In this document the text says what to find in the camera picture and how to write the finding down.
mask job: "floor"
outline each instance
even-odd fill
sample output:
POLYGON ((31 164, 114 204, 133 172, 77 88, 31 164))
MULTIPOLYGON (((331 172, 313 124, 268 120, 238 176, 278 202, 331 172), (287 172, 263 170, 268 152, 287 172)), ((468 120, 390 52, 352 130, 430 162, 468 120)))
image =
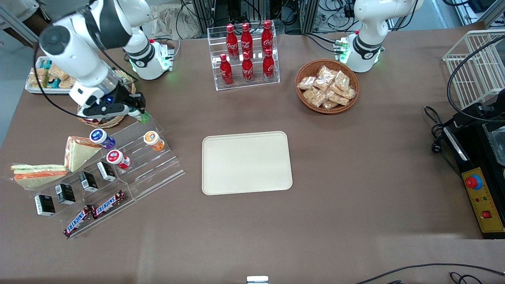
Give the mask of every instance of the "floor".
MULTIPOLYGON (((441 0, 425 0, 415 13, 412 22, 404 30, 440 29, 460 26, 453 7, 441 0)), ((5 32, 0 31, 0 146, 2 145, 12 115, 24 88, 30 70, 32 50, 22 46, 5 32)))

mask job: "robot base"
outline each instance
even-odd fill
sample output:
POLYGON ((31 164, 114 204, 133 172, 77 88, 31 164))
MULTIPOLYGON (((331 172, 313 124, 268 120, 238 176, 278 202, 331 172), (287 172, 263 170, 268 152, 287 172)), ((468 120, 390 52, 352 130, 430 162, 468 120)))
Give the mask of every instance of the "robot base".
POLYGON ((354 72, 363 73, 363 72, 367 72, 368 70, 372 69, 380 52, 377 52, 375 55, 370 53, 370 55, 373 55, 372 57, 369 57, 368 59, 363 59, 361 54, 359 54, 355 50, 354 45, 352 44, 352 42, 354 41, 354 38, 356 36, 357 36, 356 34, 351 34, 347 38, 347 42, 349 42, 349 53, 348 53, 346 65, 354 72))
POLYGON ((146 67, 136 67, 130 60, 130 64, 140 78, 154 80, 166 71, 172 71, 174 65, 174 48, 168 48, 165 44, 153 42, 155 56, 148 62, 146 67))

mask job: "small bottle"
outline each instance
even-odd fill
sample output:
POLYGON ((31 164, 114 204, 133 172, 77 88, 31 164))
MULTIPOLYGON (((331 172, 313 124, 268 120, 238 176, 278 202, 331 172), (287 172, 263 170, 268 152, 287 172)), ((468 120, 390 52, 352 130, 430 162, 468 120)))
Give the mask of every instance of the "small bottle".
POLYGON ((148 131, 144 135, 144 142, 153 147, 155 151, 161 151, 165 147, 165 141, 160 139, 156 131, 148 131))
POLYGON ((116 140, 101 128, 93 130, 89 134, 89 139, 95 144, 100 144, 105 149, 112 149, 116 145, 116 140))
POLYGON ((230 60, 239 60, 238 53, 238 41, 237 36, 235 35, 235 30, 232 24, 226 25, 226 47, 228 48, 228 55, 230 56, 230 60))
POLYGON ((117 165, 122 169, 126 169, 128 166, 130 166, 130 158, 126 157, 121 151, 118 150, 111 150, 107 154, 107 162, 112 165, 117 165))
POLYGON ((221 70, 221 76, 223 76, 224 85, 229 87, 233 85, 233 74, 231 73, 231 65, 226 60, 226 54, 222 53, 219 55, 221 57, 221 64, 219 65, 219 69, 221 70))
POLYGON ((149 118, 151 118, 151 115, 147 111, 141 113, 140 110, 134 108, 130 108, 128 115, 134 117, 140 124, 146 124, 149 121, 149 118))
POLYGON ((265 53, 267 49, 272 49, 273 39, 272 22, 270 22, 270 20, 265 20, 263 22, 263 33, 261 34, 261 49, 263 53, 265 53))
POLYGON ((253 37, 249 32, 249 23, 242 24, 242 36, 240 37, 240 42, 242 43, 242 52, 248 52, 251 54, 253 51, 253 37))
POLYGON ((249 52, 244 52, 244 61, 242 61, 242 76, 244 83, 249 85, 254 81, 253 63, 251 62, 249 52))
POLYGON ((272 50, 265 50, 265 58, 263 59, 263 81, 272 82, 274 80, 274 59, 272 58, 272 50))

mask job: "white wire rack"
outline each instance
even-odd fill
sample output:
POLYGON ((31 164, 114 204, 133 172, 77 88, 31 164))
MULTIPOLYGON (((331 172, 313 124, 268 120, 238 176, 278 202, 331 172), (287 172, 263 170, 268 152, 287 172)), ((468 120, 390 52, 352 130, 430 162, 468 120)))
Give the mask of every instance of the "white wire rack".
MULTIPOLYGON (((477 30, 467 32, 443 57, 449 72, 470 53, 504 35, 505 29, 477 30)), ((505 68, 496 51, 496 45, 490 45, 469 59, 457 72, 453 80, 461 109, 481 102, 484 103, 505 88, 505 68)))

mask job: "yellow control panel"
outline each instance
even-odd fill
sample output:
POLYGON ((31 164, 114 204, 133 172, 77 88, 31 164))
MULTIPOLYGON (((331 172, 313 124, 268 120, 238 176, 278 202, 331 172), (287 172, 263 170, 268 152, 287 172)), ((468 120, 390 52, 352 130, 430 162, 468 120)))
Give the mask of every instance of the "yellow control panel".
POLYGON ((461 176, 465 182, 475 216, 477 216, 477 220, 479 221, 480 230, 483 233, 503 232, 503 224, 494 205, 493 198, 489 194, 489 188, 480 167, 464 172, 461 176))

